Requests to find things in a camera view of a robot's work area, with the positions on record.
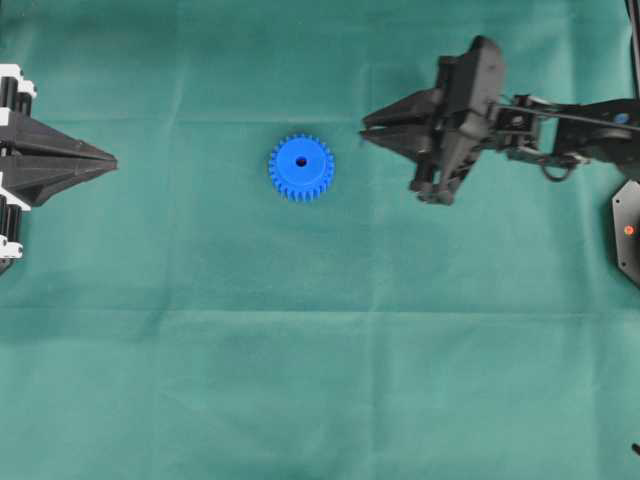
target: green tablecloth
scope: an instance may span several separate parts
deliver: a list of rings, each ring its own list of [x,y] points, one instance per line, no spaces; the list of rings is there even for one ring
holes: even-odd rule
[[[120,170],[28,215],[0,279],[0,478],[640,474],[622,176],[487,154],[425,207],[357,135],[480,33],[509,94],[631,96],[622,2],[4,3],[34,117]],[[299,131],[336,154],[313,205],[266,173]]]

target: gear teeth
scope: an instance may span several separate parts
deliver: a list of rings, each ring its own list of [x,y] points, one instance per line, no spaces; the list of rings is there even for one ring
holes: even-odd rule
[[[289,171],[288,169],[291,169],[291,166],[288,164],[281,165],[279,162],[279,155],[285,145],[295,139],[304,140],[307,143],[314,143],[315,148],[317,149],[319,147],[324,153],[326,161],[325,172],[319,179],[310,182],[308,185],[305,185],[303,182],[301,182],[300,185],[297,183],[290,183],[285,180],[285,177],[283,177],[283,174],[286,175]],[[302,148],[301,156],[303,157],[307,156],[304,153],[305,148],[307,148],[305,146],[305,142],[301,141],[299,143],[301,146],[300,148]],[[268,162],[268,173],[271,178],[271,183],[283,198],[296,203],[309,203],[316,200],[329,189],[335,173],[335,157],[333,153],[331,153],[327,144],[322,142],[318,137],[299,132],[288,135],[284,139],[280,140],[278,145],[271,151]]]

